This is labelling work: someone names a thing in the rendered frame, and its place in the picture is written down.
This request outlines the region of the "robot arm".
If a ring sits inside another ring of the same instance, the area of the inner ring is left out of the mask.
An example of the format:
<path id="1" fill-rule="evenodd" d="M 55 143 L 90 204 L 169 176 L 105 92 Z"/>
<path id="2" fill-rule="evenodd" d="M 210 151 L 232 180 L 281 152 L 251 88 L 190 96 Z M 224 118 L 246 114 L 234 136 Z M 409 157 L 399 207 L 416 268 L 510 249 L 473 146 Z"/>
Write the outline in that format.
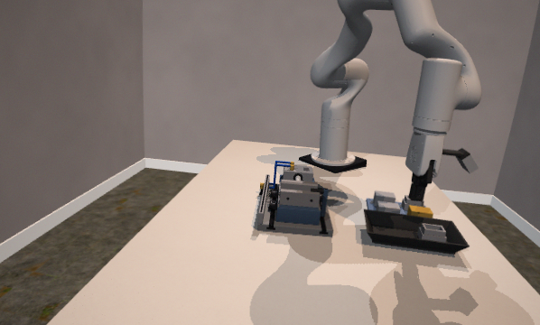
<path id="1" fill-rule="evenodd" d="M 405 46 L 426 58 L 412 126 L 429 133 L 449 132 L 454 109 L 479 104 L 482 91 L 475 65 L 465 48 L 438 24 L 431 0 L 337 1 L 345 23 L 339 39 L 312 64 L 311 80 L 316 87 L 341 91 L 322 103 L 320 151 L 312 153 L 314 162 L 328 166 L 355 162 L 348 153 L 349 121 L 352 102 L 368 82 L 368 65 L 355 59 L 372 33 L 367 10 L 394 10 Z"/>

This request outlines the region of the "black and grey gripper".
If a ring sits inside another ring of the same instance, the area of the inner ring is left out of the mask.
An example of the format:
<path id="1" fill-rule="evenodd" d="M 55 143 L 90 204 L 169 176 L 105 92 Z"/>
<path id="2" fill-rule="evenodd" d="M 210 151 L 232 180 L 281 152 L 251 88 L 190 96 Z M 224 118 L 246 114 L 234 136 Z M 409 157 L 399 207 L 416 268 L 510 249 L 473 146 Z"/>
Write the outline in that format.
<path id="1" fill-rule="evenodd" d="M 440 170 L 443 141 L 447 133 L 429 133 L 416 127 L 413 130 L 405 160 L 406 167 L 413 173 L 408 197 L 410 200 L 423 201 L 427 185 L 432 184 L 432 179 Z"/>

